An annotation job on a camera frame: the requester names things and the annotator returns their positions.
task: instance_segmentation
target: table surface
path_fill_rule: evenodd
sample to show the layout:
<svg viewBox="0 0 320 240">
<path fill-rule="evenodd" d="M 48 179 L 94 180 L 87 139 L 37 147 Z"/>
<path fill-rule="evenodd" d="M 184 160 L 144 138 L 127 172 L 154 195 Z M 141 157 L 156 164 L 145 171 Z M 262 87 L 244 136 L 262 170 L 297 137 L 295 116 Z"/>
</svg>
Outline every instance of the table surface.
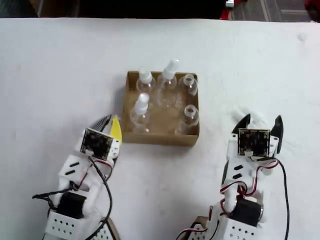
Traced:
<svg viewBox="0 0 320 240">
<path fill-rule="evenodd" d="M 124 240 L 170 240 L 219 201 L 233 112 L 271 128 L 281 114 L 290 240 L 318 239 L 320 24 L 219 20 L 0 19 L 0 233 L 41 239 L 57 173 L 97 118 L 120 114 L 126 73 L 171 57 L 199 78 L 192 147 L 123 144 L 110 179 L 111 218 Z M 286 229 L 283 175 L 266 179 L 265 239 Z"/>
</svg>

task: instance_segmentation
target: clear plastic bottle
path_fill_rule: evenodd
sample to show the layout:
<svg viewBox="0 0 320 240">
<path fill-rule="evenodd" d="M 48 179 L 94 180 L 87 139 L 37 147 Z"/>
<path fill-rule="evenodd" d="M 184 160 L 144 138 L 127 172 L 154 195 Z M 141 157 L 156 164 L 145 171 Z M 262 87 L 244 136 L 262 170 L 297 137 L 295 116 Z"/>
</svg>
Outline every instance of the clear plastic bottle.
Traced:
<svg viewBox="0 0 320 240">
<path fill-rule="evenodd" d="M 192 74 L 186 74 L 180 78 L 177 86 L 175 107 L 180 110 L 194 101 L 198 92 L 198 83 Z"/>
<path fill-rule="evenodd" d="M 178 126 L 175 134 L 188 135 L 194 126 L 199 123 L 199 111 L 194 105 L 188 105 L 179 116 Z"/>
<path fill-rule="evenodd" d="M 177 101 L 178 59 L 172 59 L 157 79 L 157 103 L 160 107 L 173 107 Z"/>
<path fill-rule="evenodd" d="M 149 94 L 149 109 L 154 107 L 157 83 L 151 72 L 141 68 L 139 70 L 139 79 L 136 81 L 136 89 L 139 93 Z"/>
<path fill-rule="evenodd" d="M 141 68 L 139 70 L 139 79 L 136 81 L 136 89 L 140 93 L 149 94 L 149 96 L 156 89 L 156 80 L 152 76 L 151 72 Z"/>
<path fill-rule="evenodd" d="M 150 115 L 148 112 L 149 95 L 140 93 L 130 113 L 130 120 L 135 133 L 149 133 Z"/>
</svg>

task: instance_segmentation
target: spray nozzle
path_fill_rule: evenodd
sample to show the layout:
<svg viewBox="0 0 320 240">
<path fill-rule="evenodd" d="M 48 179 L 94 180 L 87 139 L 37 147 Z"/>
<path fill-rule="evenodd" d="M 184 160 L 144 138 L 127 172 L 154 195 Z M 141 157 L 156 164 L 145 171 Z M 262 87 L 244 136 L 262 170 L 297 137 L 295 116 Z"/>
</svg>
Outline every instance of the spray nozzle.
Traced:
<svg viewBox="0 0 320 240">
<path fill-rule="evenodd" d="M 166 79 L 173 79 L 178 67 L 179 67 L 179 60 L 176 58 L 172 58 L 169 62 L 168 66 L 163 70 L 162 74 Z"/>
<path fill-rule="evenodd" d="M 140 68 L 139 78 L 140 78 L 141 82 L 143 82 L 144 84 L 149 84 L 152 80 L 151 72 L 144 69 L 144 68 Z"/>
<path fill-rule="evenodd" d="M 149 95 L 140 93 L 138 100 L 135 102 L 134 111 L 139 115 L 144 115 L 148 110 Z"/>
</svg>

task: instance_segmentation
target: red wire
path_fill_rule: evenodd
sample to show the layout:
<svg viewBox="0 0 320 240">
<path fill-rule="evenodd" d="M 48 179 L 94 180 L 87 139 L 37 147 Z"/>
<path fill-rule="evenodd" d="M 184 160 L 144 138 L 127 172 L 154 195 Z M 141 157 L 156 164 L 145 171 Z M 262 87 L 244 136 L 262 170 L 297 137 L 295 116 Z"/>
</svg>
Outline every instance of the red wire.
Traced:
<svg viewBox="0 0 320 240">
<path fill-rule="evenodd" d="M 272 166 L 258 166 L 257 168 L 256 168 L 256 172 L 255 172 L 255 178 L 254 178 L 254 185 L 253 185 L 253 190 L 252 190 L 252 192 L 250 192 L 250 193 L 245 193 L 244 195 L 246 196 L 246 197 L 251 197 L 255 192 L 256 192 L 256 190 L 257 190 L 257 185 L 258 185 L 258 172 L 259 172 L 259 170 L 261 169 L 261 168 L 264 168 L 264 169 L 273 169 L 273 168 L 275 168 L 279 163 L 278 163 L 278 161 L 275 161 L 276 162 L 276 164 L 274 164 L 274 165 L 272 165 Z"/>
<path fill-rule="evenodd" d="M 220 193 L 223 194 L 223 193 L 224 193 L 230 186 L 232 186 L 233 184 L 243 184 L 243 185 L 245 186 L 245 190 L 242 189 L 244 186 L 239 186 L 239 189 L 237 190 L 238 193 L 241 194 L 241 195 L 244 195 L 244 196 L 246 196 L 246 197 L 251 197 L 251 196 L 256 192 L 256 190 L 257 190 L 257 185 L 258 185 L 258 172 L 259 172 L 259 170 L 260 170 L 261 168 L 264 168 L 264 169 L 273 169 L 273 168 L 275 168 L 275 167 L 278 165 L 278 163 L 279 163 L 277 160 L 276 160 L 276 161 L 271 161 L 271 162 L 269 162 L 268 165 L 271 164 L 271 163 L 274 163 L 274 162 L 276 162 L 276 164 L 274 164 L 274 165 L 272 165 L 272 166 L 262 165 L 262 166 L 258 166 L 258 167 L 256 168 L 252 192 L 247 193 L 247 192 L 248 192 L 248 185 L 247 185 L 244 181 L 234 181 L 234 182 L 232 182 L 231 184 L 229 184 L 229 185 L 221 188 L 221 189 L 220 189 Z"/>
<path fill-rule="evenodd" d="M 102 160 L 95 160 L 94 162 L 98 162 L 98 163 L 101 163 L 101 164 L 104 164 L 104 165 L 107 165 L 111 168 L 111 170 L 113 169 L 112 165 L 107 162 L 107 161 L 102 161 Z M 81 179 L 80 183 L 79 183 L 79 188 L 81 187 L 82 183 L 84 182 L 86 176 L 88 175 L 88 171 L 89 169 L 92 167 L 93 165 L 91 164 L 88 168 L 88 170 L 86 171 L 86 173 L 84 174 L 83 178 Z"/>
</svg>

